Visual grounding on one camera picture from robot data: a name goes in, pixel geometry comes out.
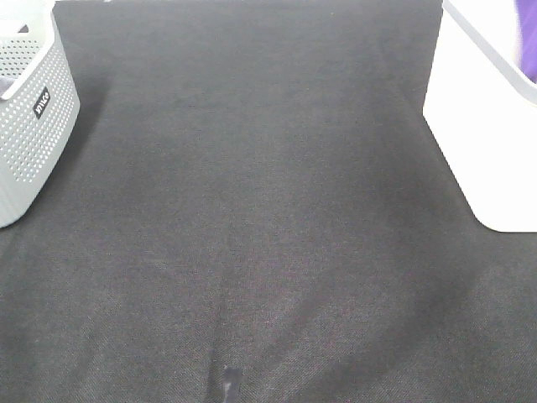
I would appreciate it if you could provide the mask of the purple towel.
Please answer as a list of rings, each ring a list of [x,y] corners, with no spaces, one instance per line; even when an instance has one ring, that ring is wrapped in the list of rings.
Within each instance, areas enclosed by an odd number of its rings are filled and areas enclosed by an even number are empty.
[[[520,69],[536,82],[536,0],[516,2],[521,36]]]

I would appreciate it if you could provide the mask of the black table cloth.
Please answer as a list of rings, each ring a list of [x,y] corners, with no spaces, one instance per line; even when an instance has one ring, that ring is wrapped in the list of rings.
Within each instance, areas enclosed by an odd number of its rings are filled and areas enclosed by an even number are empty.
[[[81,110],[1,232],[4,402],[533,402],[536,237],[422,116],[438,1],[61,2]]]

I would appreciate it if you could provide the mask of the white plastic storage bin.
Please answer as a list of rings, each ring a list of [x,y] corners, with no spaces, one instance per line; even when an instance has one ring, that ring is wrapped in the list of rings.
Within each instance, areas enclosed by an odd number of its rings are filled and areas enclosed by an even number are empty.
[[[423,116],[476,219],[536,230],[536,82],[517,1],[444,1]]]

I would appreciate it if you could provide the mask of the grey perforated plastic basket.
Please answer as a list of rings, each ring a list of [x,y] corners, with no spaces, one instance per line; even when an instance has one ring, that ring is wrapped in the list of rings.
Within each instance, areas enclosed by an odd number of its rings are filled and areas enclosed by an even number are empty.
[[[1,225],[32,205],[80,111],[52,1],[1,3]]]

